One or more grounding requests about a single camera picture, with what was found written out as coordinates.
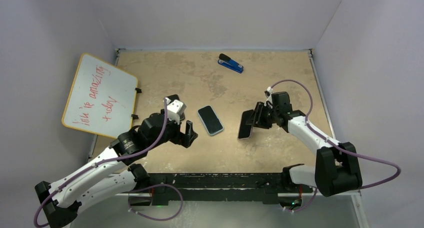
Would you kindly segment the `black phone case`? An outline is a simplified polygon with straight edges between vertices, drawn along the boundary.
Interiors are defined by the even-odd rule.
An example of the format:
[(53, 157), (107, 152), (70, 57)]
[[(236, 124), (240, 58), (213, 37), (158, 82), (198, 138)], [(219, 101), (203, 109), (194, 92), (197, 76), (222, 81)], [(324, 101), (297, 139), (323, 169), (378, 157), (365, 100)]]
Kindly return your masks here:
[[(176, 100), (176, 99), (178, 99), (179, 101), (181, 101), (180, 98), (179, 98), (179, 96), (177, 94), (168, 96), (167, 98), (169, 98), (171, 101)], [(185, 114), (183, 113), (183, 115), (181, 116), (181, 120), (184, 120), (184, 119), (185, 119)]]

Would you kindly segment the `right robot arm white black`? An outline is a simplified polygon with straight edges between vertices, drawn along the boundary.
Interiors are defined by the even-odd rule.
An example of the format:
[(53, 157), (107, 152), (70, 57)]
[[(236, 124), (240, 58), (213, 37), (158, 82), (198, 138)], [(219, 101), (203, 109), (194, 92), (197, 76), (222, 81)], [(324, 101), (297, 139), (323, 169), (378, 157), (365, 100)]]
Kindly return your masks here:
[(315, 165), (296, 164), (284, 167), (281, 186), (288, 192), (300, 185), (317, 188), (325, 197), (357, 190), (363, 185), (355, 146), (350, 142), (319, 136), (315, 125), (308, 123), (306, 115), (293, 110), (287, 92), (266, 92), (266, 102), (258, 102), (255, 109), (245, 111), (240, 121), (240, 139), (248, 138), (254, 127), (283, 128), (315, 153)]

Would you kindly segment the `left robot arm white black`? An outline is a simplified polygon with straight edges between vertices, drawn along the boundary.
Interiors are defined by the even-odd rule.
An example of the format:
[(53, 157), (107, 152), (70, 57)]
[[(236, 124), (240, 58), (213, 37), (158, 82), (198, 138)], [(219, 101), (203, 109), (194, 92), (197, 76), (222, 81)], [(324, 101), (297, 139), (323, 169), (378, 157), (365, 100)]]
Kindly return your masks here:
[(152, 193), (167, 187), (181, 199), (176, 187), (154, 183), (145, 168), (135, 162), (163, 143), (188, 148), (197, 137), (191, 121), (186, 122), (185, 132), (181, 132), (179, 115), (173, 118), (168, 110), (151, 114), (140, 125), (120, 134), (77, 171), (52, 183), (38, 183), (35, 192), (40, 206), (33, 218), (34, 226), (63, 228), (87, 208), (120, 193)]

